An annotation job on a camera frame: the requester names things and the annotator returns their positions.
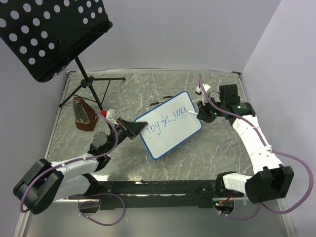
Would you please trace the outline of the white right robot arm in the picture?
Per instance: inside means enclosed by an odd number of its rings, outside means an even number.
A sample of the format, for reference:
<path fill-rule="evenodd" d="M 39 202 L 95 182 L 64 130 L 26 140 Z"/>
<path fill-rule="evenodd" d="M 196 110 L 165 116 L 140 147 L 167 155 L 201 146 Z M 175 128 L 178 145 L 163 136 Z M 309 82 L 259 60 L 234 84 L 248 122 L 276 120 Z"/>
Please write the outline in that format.
<path fill-rule="evenodd" d="M 232 191 L 243 193 L 252 203 L 286 197 L 294 177 L 293 169 L 284 166 L 272 153 L 254 109 L 248 102 L 241 102 L 237 85 L 220 86 L 219 101 L 215 101 L 210 93 L 211 88 L 207 84 L 196 88 L 196 94 L 202 96 L 197 103 L 197 119 L 206 123 L 211 123 L 218 117 L 228 120 L 241 138 L 254 172 L 252 176 L 233 171 L 218 174 L 216 193 L 222 197 L 228 196 Z"/>

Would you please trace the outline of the blue framed whiteboard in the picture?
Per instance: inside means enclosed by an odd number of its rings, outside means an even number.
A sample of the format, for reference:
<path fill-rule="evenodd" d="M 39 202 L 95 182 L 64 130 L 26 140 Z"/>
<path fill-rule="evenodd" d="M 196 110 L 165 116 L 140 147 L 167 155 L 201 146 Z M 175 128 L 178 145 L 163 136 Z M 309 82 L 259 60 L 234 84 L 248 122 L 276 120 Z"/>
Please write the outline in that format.
<path fill-rule="evenodd" d="M 146 121 L 141 138 L 154 160 L 170 152 L 202 129 L 193 101 L 187 91 L 182 91 L 164 103 L 135 119 Z"/>

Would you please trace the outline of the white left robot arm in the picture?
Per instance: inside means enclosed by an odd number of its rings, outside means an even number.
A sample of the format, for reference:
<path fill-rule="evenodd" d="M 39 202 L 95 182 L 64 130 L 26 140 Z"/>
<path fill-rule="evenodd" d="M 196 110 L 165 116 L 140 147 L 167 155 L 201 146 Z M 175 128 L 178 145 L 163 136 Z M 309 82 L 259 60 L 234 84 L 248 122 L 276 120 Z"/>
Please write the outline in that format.
<path fill-rule="evenodd" d="M 73 195 L 93 198 L 98 182 L 92 176 L 110 161 L 109 154 L 126 138 L 134 139 L 148 125 L 146 121 L 117 119 L 110 124 L 110 134 L 97 132 L 92 138 L 89 151 L 65 161 L 49 162 L 42 158 L 13 188 L 13 194 L 21 201 L 20 211 L 40 214 L 54 201 Z"/>

